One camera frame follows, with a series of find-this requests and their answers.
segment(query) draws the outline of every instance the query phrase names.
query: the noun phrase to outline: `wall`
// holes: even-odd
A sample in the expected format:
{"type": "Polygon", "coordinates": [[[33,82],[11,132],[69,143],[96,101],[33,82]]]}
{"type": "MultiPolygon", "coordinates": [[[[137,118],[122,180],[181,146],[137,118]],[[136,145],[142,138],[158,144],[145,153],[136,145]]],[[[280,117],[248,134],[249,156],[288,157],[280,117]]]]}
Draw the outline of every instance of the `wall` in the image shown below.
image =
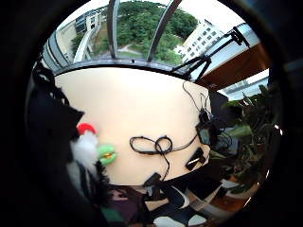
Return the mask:
{"type": "Polygon", "coordinates": [[[68,60],[73,62],[72,40],[76,37],[75,21],[70,22],[65,27],[56,31],[57,43],[62,53],[68,56],[68,60]]]}

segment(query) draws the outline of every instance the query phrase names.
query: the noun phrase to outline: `green foliage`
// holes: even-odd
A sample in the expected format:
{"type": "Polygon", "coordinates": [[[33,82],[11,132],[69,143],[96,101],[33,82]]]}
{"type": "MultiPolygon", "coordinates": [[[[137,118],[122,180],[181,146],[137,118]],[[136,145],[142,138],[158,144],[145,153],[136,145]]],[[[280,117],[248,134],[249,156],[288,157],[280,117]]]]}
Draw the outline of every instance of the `green foliage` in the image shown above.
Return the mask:
{"type": "Polygon", "coordinates": [[[258,181],[264,155],[269,149],[270,134],[276,123],[276,116],[271,109],[271,96],[264,86],[260,85],[259,89],[260,94],[243,94],[242,100],[223,104],[223,108],[241,108],[241,118],[234,122],[234,130],[227,132],[240,141],[238,155],[232,163],[233,175],[240,185],[232,188],[232,193],[244,192],[258,181]]]}
{"type": "Polygon", "coordinates": [[[171,30],[172,34],[185,40],[197,25],[198,21],[196,18],[180,9],[177,9],[168,23],[168,28],[171,30]]]}
{"type": "Polygon", "coordinates": [[[106,23],[101,25],[102,29],[98,32],[94,43],[94,56],[104,53],[109,49],[106,23]]]}
{"type": "Polygon", "coordinates": [[[141,46],[138,44],[132,44],[130,45],[129,49],[134,50],[134,51],[141,51],[141,46]]]}
{"type": "Polygon", "coordinates": [[[118,55],[119,57],[124,57],[124,58],[131,58],[131,59],[139,59],[141,58],[141,55],[138,55],[138,54],[135,54],[135,53],[132,53],[132,52],[127,52],[127,51],[119,51],[118,52],[118,55]]]}
{"type": "Polygon", "coordinates": [[[72,51],[74,55],[77,52],[78,46],[80,45],[83,36],[84,34],[80,33],[74,39],[72,39],[72,51]]]}
{"type": "MultiPolygon", "coordinates": [[[[118,10],[117,43],[119,46],[135,44],[136,51],[147,57],[154,31],[157,28],[164,5],[152,2],[123,2],[118,10]]],[[[188,13],[177,9],[168,23],[155,52],[157,61],[179,64],[181,56],[174,53],[175,46],[186,39],[198,21],[188,13]]]]}

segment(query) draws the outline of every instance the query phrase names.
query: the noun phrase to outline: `black cable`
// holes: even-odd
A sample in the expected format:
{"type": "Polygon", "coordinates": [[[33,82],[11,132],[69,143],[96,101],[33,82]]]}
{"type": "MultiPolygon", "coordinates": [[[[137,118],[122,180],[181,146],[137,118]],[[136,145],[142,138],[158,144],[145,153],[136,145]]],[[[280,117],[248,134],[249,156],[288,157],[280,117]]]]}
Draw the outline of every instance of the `black cable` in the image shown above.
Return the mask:
{"type": "Polygon", "coordinates": [[[209,91],[208,91],[208,94],[207,96],[205,96],[203,93],[200,93],[200,96],[201,96],[201,103],[202,103],[202,97],[205,99],[205,106],[203,107],[202,105],[202,108],[208,112],[209,114],[212,114],[208,109],[207,109],[207,100],[209,99],[209,91]]]}
{"type": "Polygon", "coordinates": [[[181,149],[185,149],[188,148],[193,141],[196,139],[196,137],[198,136],[198,134],[196,133],[195,136],[185,145],[179,147],[179,148],[173,148],[173,144],[172,141],[169,137],[167,137],[166,135],[159,137],[157,140],[152,140],[151,138],[145,137],[145,136],[133,136],[130,139],[130,146],[132,148],[132,150],[134,150],[135,152],[138,153],[142,153],[142,154],[167,154],[173,151],[178,151],[181,149]],[[148,140],[154,143],[154,150],[143,150],[143,149],[138,149],[134,146],[134,141],[135,140],[148,140]],[[163,149],[160,145],[160,142],[163,140],[167,140],[169,142],[169,146],[166,149],[163,149]]]}
{"type": "Polygon", "coordinates": [[[186,82],[187,82],[187,80],[185,80],[185,81],[183,82],[183,84],[182,84],[183,90],[189,95],[189,97],[191,98],[193,104],[194,104],[195,107],[197,108],[198,112],[200,112],[200,111],[201,111],[201,108],[198,107],[198,105],[197,105],[195,99],[193,98],[193,96],[191,95],[191,93],[190,93],[190,92],[185,88],[185,86],[184,86],[186,82]]]}

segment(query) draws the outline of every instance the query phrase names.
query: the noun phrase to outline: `sky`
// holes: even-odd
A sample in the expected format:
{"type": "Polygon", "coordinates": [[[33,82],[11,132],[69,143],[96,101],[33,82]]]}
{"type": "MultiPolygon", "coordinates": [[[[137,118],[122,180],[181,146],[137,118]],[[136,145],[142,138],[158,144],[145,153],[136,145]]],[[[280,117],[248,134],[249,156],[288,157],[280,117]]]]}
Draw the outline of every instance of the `sky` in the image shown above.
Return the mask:
{"type": "MultiPolygon", "coordinates": [[[[163,3],[165,5],[169,3],[169,0],[150,1],[163,3]]],[[[59,27],[62,27],[75,20],[77,17],[90,9],[96,9],[108,5],[108,2],[108,0],[89,1],[68,16],[59,27]]],[[[224,33],[229,31],[233,26],[237,26],[244,22],[233,10],[217,0],[183,0],[179,5],[179,8],[190,13],[198,20],[203,21],[203,19],[206,19],[224,33]]]]}

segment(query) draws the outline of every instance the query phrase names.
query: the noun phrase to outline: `cable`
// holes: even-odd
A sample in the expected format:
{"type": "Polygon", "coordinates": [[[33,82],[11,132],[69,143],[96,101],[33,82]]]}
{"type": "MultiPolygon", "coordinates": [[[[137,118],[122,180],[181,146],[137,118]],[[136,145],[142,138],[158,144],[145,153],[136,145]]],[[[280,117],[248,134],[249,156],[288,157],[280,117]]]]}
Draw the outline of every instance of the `cable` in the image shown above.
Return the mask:
{"type": "Polygon", "coordinates": [[[195,105],[195,107],[197,108],[198,112],[201,111],[201,108],[198,107],[195,99],[193,98],[193,96],[191,95],[191,93],[185,88],[185,83],[187,82],[187,80],[185,80],[183,83],[182,83],[182,87],[183,87],[183,90],[189,95],[189,97],[191,98],[193,104],[195,105]]]}
{"type": "Polygon", "coordinates": [[[207,97],[205,97],[205,95],[203,93],[200,93],[200,97],[201,97],[201,103],[202,103],[202,97],[205,99],[204,110],[206,112],[208,112],[210,115],[212,115],[212,113],[207,109],[207,100],[209,99],[209,91],[208,91],[207,97]]]}
{"type": "Polygon", "coordinates": [[[169,169],[170,169],[170,162],[169,160],[167,159],[166,157],[166,154],[167,153],[170,153],[172,151],[177,151],[177,150],[181,150],[181,149],[185,149],[187,147],[189,147],[193,141],[196,139],[198,134],[195,134],[195,136],[185,145],[179,147],[179,148],[173,148],[173,144],[172,144],[172,141],[169,137],[167,137],[166,135],[164,136],[161,136],[159,137],[157,140],[152,140],[148,137],[145,137],[145,136],[133,136],[131,139],[130,139],[130,146],[131,148],[135,151],[135,152],[138,152],[138,153],[142,153],[142,154],[150,154],[150,155],[153,155],[153,154],[160,154],[164,157],[165,161],[167,162],[168,164],[168,167],[167,167],[167,170],[164,174],[164,177],[163,179],[161,180],[162,182],[166,179],[166,177],[169,175],[169,169]],[[135,140],[138,140],[138,139],[142,139],[142,140],[147,140],[147,141],[151,141],[154,143],[154,150],[141,150],[141,149],[138,149],[134,146],[134,141],[135,140]],[[163,141],[163,140],[167,140],[169,141],[169,146],[166,148],[166,149],[163,149],[161,147],[161,144],[160,142],[163,141]]]}

